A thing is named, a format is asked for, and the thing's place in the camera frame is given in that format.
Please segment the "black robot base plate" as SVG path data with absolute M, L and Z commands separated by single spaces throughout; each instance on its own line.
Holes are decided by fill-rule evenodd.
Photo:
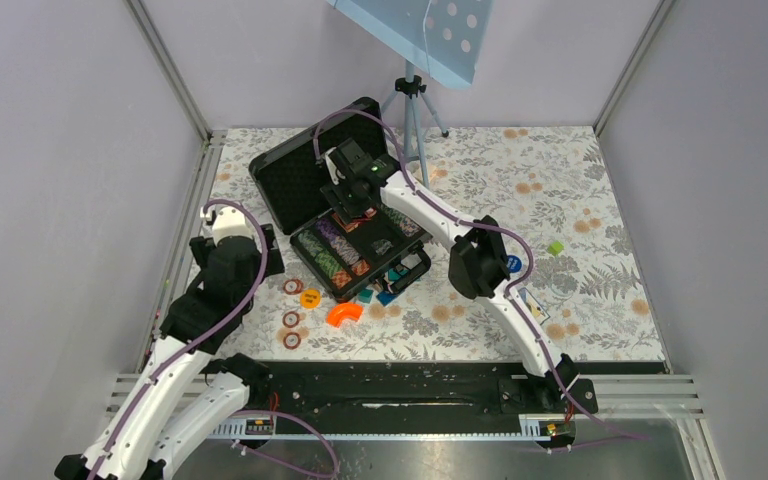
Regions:
M 247 408 L 293 415 L 327 435 L 515 434 L 526 418 L 598 411 L 592 381 L 569 381 L 563 394 L 553 376 L 518 363 L 261 363 L 237 355 L 205 370 L 240 375 Z

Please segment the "black poker set case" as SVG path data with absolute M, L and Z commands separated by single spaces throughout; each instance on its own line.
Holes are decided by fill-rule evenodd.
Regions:
M 361 97 L 249 164 L 279 230 L 339 302 L 366 288 L 398 296 L 431 267 L 429 234 L 373 191 L 399 170 L 379 120 Z

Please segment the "blue card deck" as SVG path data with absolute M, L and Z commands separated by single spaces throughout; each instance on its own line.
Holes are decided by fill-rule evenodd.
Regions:
M 528 307 L 528 311 L 530 312 L 531 316 L 540 325 L 545 324 L 550 319 L 550 315 L 546 309 L 526 287 L 520 288 L 518 293 L 524 301 L 525 305 Z

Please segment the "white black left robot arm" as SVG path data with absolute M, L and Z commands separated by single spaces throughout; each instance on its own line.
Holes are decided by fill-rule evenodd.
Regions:
M 212 361 L 253 306 L 262 281 L 284 270 L 271 225 L 216 221 L 209 237 L 190 241 L 199 267 L 173 301 L 135 387 L 98 439 L 64 456 L 58 479 L 169 479 L 222 420 L 269 401 L 264 365 L 238 354 L 221 364 L 207 396 L 173 414 L 186 387 Z

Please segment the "blue small blind button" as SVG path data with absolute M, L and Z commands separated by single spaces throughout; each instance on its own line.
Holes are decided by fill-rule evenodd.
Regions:
M 511 274 L 515 274 L 523 269 L 523 262 L 518 256 L 509 255 L 507 257 L 506 266 Z

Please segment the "black all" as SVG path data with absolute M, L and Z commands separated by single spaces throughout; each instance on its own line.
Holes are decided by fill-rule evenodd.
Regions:
M 344 220 L 337 213 L 333 214 L 333 219 L 344 232 L 352 232 L 360 226 L 370 222 L 377 214 L 373 208 L 366 210 L 360 217 L 353 217 L 350 220 Z

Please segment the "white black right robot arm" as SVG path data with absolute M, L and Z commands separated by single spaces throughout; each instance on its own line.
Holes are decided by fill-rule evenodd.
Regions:
M 448 279 L 464 298 L 481 305 L 502 327 L 520 355 L 527 374 L 536 380 L 535 402 L 543 410 L 563 407 L 591 417 L 586 393 L 574 361 L 548 338 L 519 292 L 523 277 L 512 278 L 503 242 L 522 239 L 486 216 L 469 219 L 417 183 L 404 163 L 388 154 L 377 158 L 347 140 L 315 153 L 329 181 L 323 193 L 345 221 L 367 209 L 389 207 L 415 222 L 449 251 Z

